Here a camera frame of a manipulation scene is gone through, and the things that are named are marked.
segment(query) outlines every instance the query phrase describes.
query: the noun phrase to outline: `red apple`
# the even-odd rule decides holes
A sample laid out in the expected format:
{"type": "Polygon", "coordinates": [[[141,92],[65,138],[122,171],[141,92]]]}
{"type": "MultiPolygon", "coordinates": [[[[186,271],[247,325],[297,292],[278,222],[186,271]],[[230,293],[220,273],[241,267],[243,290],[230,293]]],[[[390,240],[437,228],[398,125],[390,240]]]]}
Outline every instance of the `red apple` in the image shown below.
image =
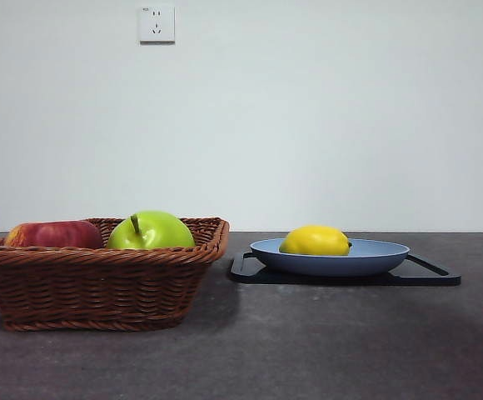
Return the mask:
{"type": "Polygon", "coordinates": [[[102,248],[99,229],[88,221],[25,222],[5,238],[5,246],[102,248]]]}

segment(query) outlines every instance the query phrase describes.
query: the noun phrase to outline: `outlet cover plate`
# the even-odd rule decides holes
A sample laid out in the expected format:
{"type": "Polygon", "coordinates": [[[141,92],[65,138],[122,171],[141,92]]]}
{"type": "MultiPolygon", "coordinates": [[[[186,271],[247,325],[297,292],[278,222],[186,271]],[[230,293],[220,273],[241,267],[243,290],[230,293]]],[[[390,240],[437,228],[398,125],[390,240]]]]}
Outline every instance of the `outlet cover plate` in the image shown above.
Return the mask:
{"type": "Polygon", "coordinates": [[[175,7],[157,4],[138,10],[140,43],[175,42],[175,7]]]}

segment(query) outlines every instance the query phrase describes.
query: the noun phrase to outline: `black tray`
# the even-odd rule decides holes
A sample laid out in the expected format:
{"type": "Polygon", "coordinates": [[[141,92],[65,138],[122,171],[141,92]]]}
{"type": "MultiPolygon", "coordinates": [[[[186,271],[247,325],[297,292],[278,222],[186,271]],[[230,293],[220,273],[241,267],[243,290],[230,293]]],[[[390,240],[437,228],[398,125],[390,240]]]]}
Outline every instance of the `black tray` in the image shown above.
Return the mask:
{"type": "Polygon", "coordinates": [[[318,286],[457,286],[461,275],[415,254],[389,272],[369,277],[314,277],[272,270],[252,252],[234,257],[229,278],[240,283],[301,284],[318,286]]]}

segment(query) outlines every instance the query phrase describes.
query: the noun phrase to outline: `brown wicker basket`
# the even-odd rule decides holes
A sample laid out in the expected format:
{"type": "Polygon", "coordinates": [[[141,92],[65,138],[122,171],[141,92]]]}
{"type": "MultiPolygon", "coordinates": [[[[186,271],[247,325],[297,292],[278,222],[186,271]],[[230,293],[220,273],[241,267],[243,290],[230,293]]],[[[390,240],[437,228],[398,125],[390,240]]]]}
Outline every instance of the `brown wicker basket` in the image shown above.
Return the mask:
{"type": "MultiPolygon", "coordinates": [[[[0,313],[11,331],[170,328],[186,316],[208,267],[227,249],[229,224],[181,218],[195,247],[96,250],[8,247],[0,238],[0,313]]],[[[106,243],[121,222],[89,218],[106,243]]]]}

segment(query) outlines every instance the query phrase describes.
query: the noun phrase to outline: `basket rim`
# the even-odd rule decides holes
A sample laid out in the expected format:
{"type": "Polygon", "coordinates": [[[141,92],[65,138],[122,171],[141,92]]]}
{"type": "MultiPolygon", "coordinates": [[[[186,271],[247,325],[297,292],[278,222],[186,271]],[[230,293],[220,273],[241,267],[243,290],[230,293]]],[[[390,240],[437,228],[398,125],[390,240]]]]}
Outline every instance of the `basket rim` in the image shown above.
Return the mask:
{"type": "MultiPolygon", "coordinates": [[[[123,220],[124,218],[86,218],[92,220],[123,220]]],[[[13,247],[0,245],[0,257],[17,257],[23,255],[28,258],[28,263],[47,263],[51,261],[60,263],[74,263],[74,258],[86,257],[89,262],[96,264],[109,264],[114,259],[125,259],[126,263],[145,263],[151,258],[163,258],[166,263],[173,263],[179,257],[190,258],[195,262],[199,259],[220,258],[227,247],[229,223],[219,217],[205,218],[180,218],[182,221],[216,223],[213,227],[212,239],[194,247],[157,247],[153,249],[113,249],[113,248],[84,248],[84,247],[13,247]]]]}

